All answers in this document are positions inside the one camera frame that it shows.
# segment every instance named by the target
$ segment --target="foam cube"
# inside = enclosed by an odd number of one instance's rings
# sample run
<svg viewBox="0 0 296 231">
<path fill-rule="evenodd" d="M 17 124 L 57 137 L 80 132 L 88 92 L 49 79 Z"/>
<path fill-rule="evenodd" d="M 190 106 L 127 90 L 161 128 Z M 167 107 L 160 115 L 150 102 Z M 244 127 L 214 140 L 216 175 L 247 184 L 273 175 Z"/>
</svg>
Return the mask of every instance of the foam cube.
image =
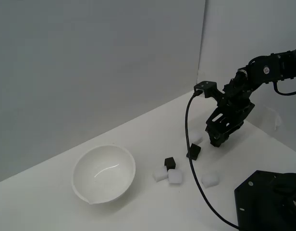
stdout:
<svg viewBox="0 0 296 231">
<path fill-rule="evenodd" d="M 190 139 L 190 143 L 194 143 L 194 144 L 200 144 L 203 140 L 202 134 L 197 130 L 189 131 L 188 137 Z"/>
<path fill-rule="evenodd" d="M 168 172 L 167 172 L 166 166 L 162 166 L 156 169 L 153 173 L 153 178 L 156 182 L 159 182 L 160 180 L 164 180 L 168 178 Z"/>
<path fill-rule="evenodd" d="M 170 184 L 181 184 L 182 183 L 182 171 L 180 169 L 169 169 L 168 170 L 168 181 Z"/>
<path fill-rule="evenodd" d="M 196 144 L 191 145 L 190 152 L 191 152 L 191 159 L 192 160 L 197 160 L 200 150 L 201 150 L 201 147 L 197 146 Z"/>
<path fill-rule="evenodd" d="M 220 183 L 220 177 L 217 172 L 212 172 L 201 177 L 201 183 L 207 189 Z"/>
<path fill-rule="evenodd" d="M 176 168 L 176 162 L 173 159 L 173 157 L 166 158 L 165 161 L 164 161 L 164 165 L 166 166 L 167 171 L 169 169 L 175 169 Z"/>
</svg>

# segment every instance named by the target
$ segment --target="black mounting plate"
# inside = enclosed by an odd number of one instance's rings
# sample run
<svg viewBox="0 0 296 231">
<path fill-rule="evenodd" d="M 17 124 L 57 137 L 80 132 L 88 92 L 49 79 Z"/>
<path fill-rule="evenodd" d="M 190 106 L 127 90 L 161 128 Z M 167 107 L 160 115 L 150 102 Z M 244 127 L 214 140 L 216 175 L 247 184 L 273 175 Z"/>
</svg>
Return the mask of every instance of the black mounting plate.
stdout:
<svg viewBox="0 0 296 231">
<path fill-rule="evenodd" d="M 257 170 L 235 189 L 234 196 L 241 228 L 296 231 L 296 208 L 292 199 L 296 198 L 296 173 Z"/>
</svg>

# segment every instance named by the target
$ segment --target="black cube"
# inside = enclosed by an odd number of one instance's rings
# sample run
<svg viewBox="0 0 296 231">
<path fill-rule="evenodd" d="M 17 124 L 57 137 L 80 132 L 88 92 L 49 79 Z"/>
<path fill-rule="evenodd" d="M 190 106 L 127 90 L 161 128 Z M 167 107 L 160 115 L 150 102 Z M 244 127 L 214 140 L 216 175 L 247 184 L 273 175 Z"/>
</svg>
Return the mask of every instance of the black cube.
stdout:
<svg viewBox="0 0 296 231">
<path fill-rule="evenodd" d="M 164 162 L 164 165 L 166 166 L 167 171 L 169 169 L 175 169 L 176 168 L 176 162 L 173 159 L 173 157 L 166 158 L 165 159 L 165 162 Z"/>
<path fill-rule="evenodd" d="M 197 160 L 200 150 L 201 150 L 201 147 L 197 146 L 196 144 L 191 145 L 190 152 L 191 152 L 192 160 Z"/>
</svg>

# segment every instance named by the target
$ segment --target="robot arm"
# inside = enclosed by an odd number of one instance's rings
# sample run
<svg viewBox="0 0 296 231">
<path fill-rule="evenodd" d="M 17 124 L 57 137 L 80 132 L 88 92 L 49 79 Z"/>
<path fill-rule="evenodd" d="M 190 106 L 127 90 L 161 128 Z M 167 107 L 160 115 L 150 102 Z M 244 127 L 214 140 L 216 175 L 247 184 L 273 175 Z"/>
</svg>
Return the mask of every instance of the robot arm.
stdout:
<svg viewBox="0 0 296 231">
<path fill-rule="evenodd" d="M 219 147 L 231 133 L 238 130 L 254 108 L 249 97 L 263 83 L 273 82 L 274 90 L 280 95 L 295 95 L 295 92 L 281 93 L 277 81 L 296 77 L 296 50 L 272 53 L 252 59 L 247 66 L 238 69 L 235 77 L 224 86 L 224 93 L 217 89 L 215 82 L 202 81 L 194 86 L 194 91 L 212 97 L 217 108 L 207 120 L 206 132 L 213 146 Z"/>
</svg>

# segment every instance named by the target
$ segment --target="screw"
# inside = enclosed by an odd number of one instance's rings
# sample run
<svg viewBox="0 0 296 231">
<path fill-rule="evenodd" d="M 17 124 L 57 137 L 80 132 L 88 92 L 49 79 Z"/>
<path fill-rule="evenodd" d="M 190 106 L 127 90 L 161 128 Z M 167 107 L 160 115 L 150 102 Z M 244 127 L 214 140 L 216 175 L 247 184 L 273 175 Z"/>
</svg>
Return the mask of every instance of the screw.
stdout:
<svg viewBox="0 0 296 231">
<path fill-rule="evenodd" d="M 263 68 L 263 72 L 267 75 L 267 74 L 270 72 L 269 67 L 268 67 L 268 66 L 265 66 L 265 67 Z"/>
</svg>

